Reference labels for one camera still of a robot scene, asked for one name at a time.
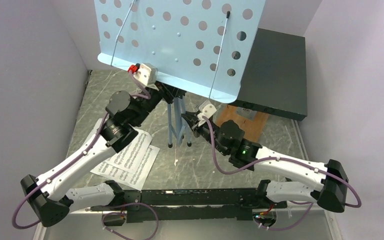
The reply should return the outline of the light blue music stand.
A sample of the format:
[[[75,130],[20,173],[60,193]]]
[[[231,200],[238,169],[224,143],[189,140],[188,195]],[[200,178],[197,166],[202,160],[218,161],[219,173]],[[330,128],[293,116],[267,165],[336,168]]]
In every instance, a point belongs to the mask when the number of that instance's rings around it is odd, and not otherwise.
[[[157,81],[230,104],[239,97],[263,0],[97,0],[98,60],[157,68]]]

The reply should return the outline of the sheet music page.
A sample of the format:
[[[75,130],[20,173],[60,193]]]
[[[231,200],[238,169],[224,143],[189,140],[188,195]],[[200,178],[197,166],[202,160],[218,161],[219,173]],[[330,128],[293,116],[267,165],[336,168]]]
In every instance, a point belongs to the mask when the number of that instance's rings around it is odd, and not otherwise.
[[[152,136],[141,129],[137,129],[138,135],[133,141],[119,153],[106,161],[121,170],[133,174],[139,167],[144,155],[152,142]]]
[[[116,166],[110,162],[109,158],[94,167],[90,172],[141,191],[159,152],[159,147],[149,145],[144,153],[144,157],[137,161],[139,165],[131,170],[124,170],[121,166]]]

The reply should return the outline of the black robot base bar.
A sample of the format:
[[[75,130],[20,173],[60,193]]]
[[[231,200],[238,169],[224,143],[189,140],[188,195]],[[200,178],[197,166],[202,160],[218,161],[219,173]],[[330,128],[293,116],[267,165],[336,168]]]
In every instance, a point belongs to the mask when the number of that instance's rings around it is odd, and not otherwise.
[[[285,209],[287,202],[271,203],[256,188],[125,190],[110,206],[92,206],[93,212],[120,211],[127,223],[168,220],[235,219],[251,221],[265,209]]]

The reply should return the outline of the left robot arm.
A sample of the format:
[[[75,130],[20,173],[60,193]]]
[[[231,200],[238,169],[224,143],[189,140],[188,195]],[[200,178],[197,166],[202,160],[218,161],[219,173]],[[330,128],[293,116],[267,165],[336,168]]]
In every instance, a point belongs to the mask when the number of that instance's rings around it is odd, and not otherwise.
[[[117,210],[125,202],[125,192],[114,180],[97,186],[74,189],[72,186],[103,161],[124,150],[137,136],[137,127],[161,102],[173,103],[186,92],[165,83],[145,87],[148,95],[140,97],[125,90],[114,92],[105,107],[98,129],[83,146],[51,170],[39,175],[26,175],[21,181],[23,203],[28,202],[38,221],[51,227],[69,213],[95,206]]]

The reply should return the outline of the small grey metal plate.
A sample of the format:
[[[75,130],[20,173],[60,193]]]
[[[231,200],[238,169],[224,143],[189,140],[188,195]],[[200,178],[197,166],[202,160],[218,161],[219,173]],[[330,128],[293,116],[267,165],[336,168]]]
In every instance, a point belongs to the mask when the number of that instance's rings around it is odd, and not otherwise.
[[[250,121],[253,121],[257,115],[257,111],[243,107],[237,107],[235,113]]]

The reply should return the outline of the wooden board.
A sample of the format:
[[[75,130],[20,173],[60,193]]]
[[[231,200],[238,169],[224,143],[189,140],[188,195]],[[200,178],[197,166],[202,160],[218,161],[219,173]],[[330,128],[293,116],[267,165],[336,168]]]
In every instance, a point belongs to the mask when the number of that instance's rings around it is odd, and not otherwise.
[[[258,142],[270,115],[257,111],[254,120],[251,121],[236,114],[236,110],[236,106],[226,105],[220,113],[217,113],[216,125],[220,127],[222,123],[233,120],[245,132],[245,139]]]

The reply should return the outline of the dark green metal rack unit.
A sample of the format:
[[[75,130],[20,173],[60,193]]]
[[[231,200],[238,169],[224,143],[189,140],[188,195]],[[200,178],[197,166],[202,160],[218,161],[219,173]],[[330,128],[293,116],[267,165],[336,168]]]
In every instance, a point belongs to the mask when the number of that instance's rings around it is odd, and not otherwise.
[[[306,39],[257,30],[232,106],[291,120],[308,115]]]

